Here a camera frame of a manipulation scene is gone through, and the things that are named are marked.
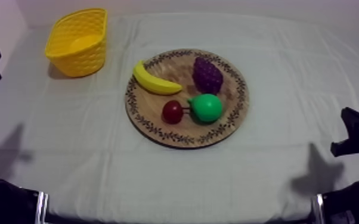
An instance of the banana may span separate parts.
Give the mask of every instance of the banana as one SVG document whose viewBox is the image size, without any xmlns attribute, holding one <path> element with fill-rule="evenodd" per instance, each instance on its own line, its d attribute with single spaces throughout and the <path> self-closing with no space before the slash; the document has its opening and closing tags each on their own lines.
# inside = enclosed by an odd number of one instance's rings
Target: banana
<svg viewBox="0 0 359 224">
<path fill-rule="evenodd" d="M 134 76 L 143 88 L 155 94 L 171 95 L 182 90 L 182 86 L 177 83 L 152 76 L 146 71 L 143 61 L 139 61 L 134 67 Z"/>
</svg>

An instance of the plastic fruit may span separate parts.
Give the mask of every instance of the plastic fruit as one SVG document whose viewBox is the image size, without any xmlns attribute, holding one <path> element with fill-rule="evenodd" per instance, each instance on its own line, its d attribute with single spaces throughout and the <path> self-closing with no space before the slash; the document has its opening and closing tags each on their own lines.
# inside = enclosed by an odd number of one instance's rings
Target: plastic fruit
<svg viewBox="0 0 359 224">
<path fill-rule="evenodd" d="M 221 71 L 201 57 L 195 59 L 192 78 L 197 90 L 203 94 L 218 94 L 224 81 Z"/>
<path fill-rule="evenodd" d="M 179 123 L 182 120 L 183 115 L 183 108 L 176 100 L 168 101 L 163 107 L 164 121 L 169 124 Z"/>
<path fill-rule="evenodd" d="M 215 122 L 222 114 L 222 104 L 218 97 L 212 94 L 201 94 L 188 99 L 191 110 L 201 122 Z"/>
<path fill-rule="evenodd" d="M 171 95 L 182 90 L 182 86 L 177 83 L 152 76 L 146 71 L 143 61 L 139 61 L 134 67 L 134 76 L 143 88 L 154 94 Z"/>
</svg>

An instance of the basket rim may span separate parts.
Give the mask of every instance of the basket rim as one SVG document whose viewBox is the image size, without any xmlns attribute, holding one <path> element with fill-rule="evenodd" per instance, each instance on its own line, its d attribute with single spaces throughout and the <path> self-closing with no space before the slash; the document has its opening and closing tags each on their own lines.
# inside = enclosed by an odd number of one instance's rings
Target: basket rim
<svg viewBox="0 0 359 224">
<path fill-rule="evenodd" d="M 55 32 L 55 27 L 57 25 L 59 25 L 61 22 L 63 22 L 66 18 L 69 18 L 69 17 L 71 17 L 73 15 L 76 15 L 76 14 L 80 14 L 82 12 L 87 12 L 87 11 L 102 11 L 102 12 L 104 12 L 103 33 L 100 36 L 100 39 L 98 41 L 96 41 L 94 44 L 92 44 L 92 45 L 90 45 L 90 46 L 88 46 L 88 47 L 86 47 L 84 49 L 78 50 L 78 51 L 74 51 L 74 52 L 70 52 L 70 53 L 51 54 L 49 52 L 49 47 L 50 47 L 50 44 L 51 44 L 51 39 L 52 39 L 52 37 L 54 35 L 54 32 Z M 100 44 L 100 42 L 102 42 L 103 39 L 106 37 L 106 30 L 107 30 L 107 10 L 105 10 L 104 8 L 86 8 L 84 10 L 75 11 L 73 13 L 65 15 L 65 16 L 63 16 L 62 18 L 60 18 L 59 20 L 57 20 L 54 23 L 53 28 L 51 29 L 51 33 L 50 33 L 49 38 L 48 38 L 47 43 L 46 43 L 45 55 L 48 58 L 63 58 L 63 57 L 68 57 L 68 56 L 75 55 L 75 54 L 80 54 L 81 52 L 84 52 L 84 51 L 86 51 L 86 50 L 88 50 L 90 48 L 93 48 L 96 45 Z"/>
</svg>

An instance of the plastic basket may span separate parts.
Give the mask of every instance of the plastic basket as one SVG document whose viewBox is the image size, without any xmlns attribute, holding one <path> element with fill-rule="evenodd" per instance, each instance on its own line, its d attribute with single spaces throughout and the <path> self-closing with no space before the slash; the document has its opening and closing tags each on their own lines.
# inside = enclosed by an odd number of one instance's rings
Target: plastic basket
<svg viewBox="0 0 359 224">
<path fill-rule="evenodd" d="M 107 11 L 90 8 L 57 21 L 45 55 L 65 75 L 81 77 L 102 68 L 106 59 Z"/>
</svg>

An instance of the table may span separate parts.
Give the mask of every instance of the table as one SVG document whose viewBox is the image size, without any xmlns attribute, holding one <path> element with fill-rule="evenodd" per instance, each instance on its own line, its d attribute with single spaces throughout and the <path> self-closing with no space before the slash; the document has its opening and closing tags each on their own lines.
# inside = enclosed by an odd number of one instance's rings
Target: table
<svg viewBox="0 0 359 224">
<path fill-rule="evenodd" d="M 44 57 L 51 27 L 29 30 L 0 82 L 0 178 L 50 194 L 50 211 L 100 221 L 263 222 L 310 211 L 309 197 L 359 180 L 341 109 L 359 111 L 359 36 L 265 17 L 109 18 L 104 67 L 66 79 Z M 124 108 L 140 59 L 170 49 L 218 54 L 244 75 L 250 109 L 204 150 L 145 139 Z"/>
</svg>

